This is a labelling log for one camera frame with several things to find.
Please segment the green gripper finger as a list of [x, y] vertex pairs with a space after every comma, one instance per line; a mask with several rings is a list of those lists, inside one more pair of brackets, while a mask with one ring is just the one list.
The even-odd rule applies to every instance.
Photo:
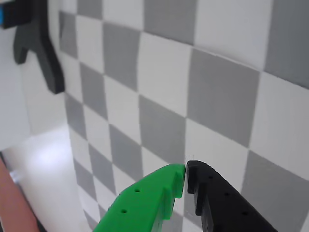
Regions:
[[160, 232], [171, 218], [176, 199], [183, 196], [185, 165], [169, 164], [123, 190], [96, 232]]

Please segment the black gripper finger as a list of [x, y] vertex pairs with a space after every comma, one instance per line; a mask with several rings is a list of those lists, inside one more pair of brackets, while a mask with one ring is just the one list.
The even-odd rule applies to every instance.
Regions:
[[190, 160], [187, 192], [194, 196], [195, 214], [204, 232], [275, 232], [276, 229], [217, 171]]

